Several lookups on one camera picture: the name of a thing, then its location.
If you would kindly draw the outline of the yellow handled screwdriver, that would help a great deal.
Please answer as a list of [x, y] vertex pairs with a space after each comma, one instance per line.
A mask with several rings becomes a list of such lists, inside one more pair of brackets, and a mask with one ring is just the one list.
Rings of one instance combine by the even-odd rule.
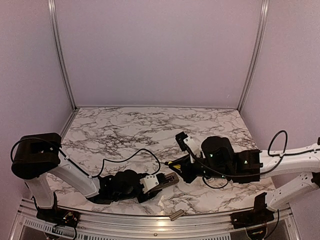
[[174, 168], [174, 169], [178, 169], [178, 170], [181, 169], [181, 165], [180, 164], [174, 163], [172, 161], [165, 161], [162, 164], [164, 164], [165, 166], [167, 166], [169, 168]]

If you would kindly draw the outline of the grey battery compartment cover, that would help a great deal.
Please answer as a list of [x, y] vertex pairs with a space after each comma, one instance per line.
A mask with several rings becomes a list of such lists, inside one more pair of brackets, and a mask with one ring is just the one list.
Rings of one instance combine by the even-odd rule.
[[182, 209], [180, 209], [180, 210], [172, 213], [172, 214], [169, 216], [169, 218], [170, 218], [171, 221], [175, 221], [175, 220], [177, 220], [178, 218], [182, 217], [184, 214], [185, 214], [185, 211], [182, 210]]

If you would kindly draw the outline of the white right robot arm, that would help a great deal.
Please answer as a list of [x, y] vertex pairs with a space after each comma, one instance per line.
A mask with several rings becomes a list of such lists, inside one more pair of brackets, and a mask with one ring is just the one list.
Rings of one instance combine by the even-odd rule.
[[176, 141], [181, 150], [188, 154], [165, 165], [188, 184], [197, 177], [247, 184], [279, 175], [299, 174], [282, 187], [255, 198], [255, 207], [247, 214], [252, 224], [260, 223], [267, 216], [267, 210], [274, 212], [293, 198], [320, 188], [318, 143], [275, 152], [259, 149], [235, 152], [226, 137], [207, 137], [200, 146], [186, 134], [177, 135]]

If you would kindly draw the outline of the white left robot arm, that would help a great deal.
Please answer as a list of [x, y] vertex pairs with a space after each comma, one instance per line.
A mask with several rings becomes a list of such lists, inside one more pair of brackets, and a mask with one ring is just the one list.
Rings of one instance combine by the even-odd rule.
[[11, 171], [23, 179], [30, 189], [37, 207], [53, 223], [63, 219], [57, 197], [49, 186], [47, 174], [54, 175], [80, 192], [88, 201], [110, 205], [129, 199], [144, 203], [163, 189], [179, 182], [176, 173], [137, 173], [127, 169], [114, 175], [92, 175], [77, 165], [62, 149], [59, 134], [26, 135], [10, 150]]

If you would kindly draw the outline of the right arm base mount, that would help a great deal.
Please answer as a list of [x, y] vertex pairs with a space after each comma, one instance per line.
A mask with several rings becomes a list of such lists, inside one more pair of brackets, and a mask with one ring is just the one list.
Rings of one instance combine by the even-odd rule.
[[267, 209], [266, 192], [254, 198], [253, 209], [234, 212], [230, 215], [234, 229], [247, 228], [273, 221], [274, 211]]

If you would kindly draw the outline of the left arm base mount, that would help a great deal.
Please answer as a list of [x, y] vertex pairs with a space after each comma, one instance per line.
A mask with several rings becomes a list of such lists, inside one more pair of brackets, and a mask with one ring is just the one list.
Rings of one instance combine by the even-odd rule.
[[53, 193], [53, 207], [50, 209], [40, 208], [33, 196], [33, 202], [37, 210], [36, 217], [40, 220], [50, 222], [56, 226], [67, 226], [76, 228], [78, 226], [80, 213], [75, 210], [68, 210], [58, 207], [57, 196]]

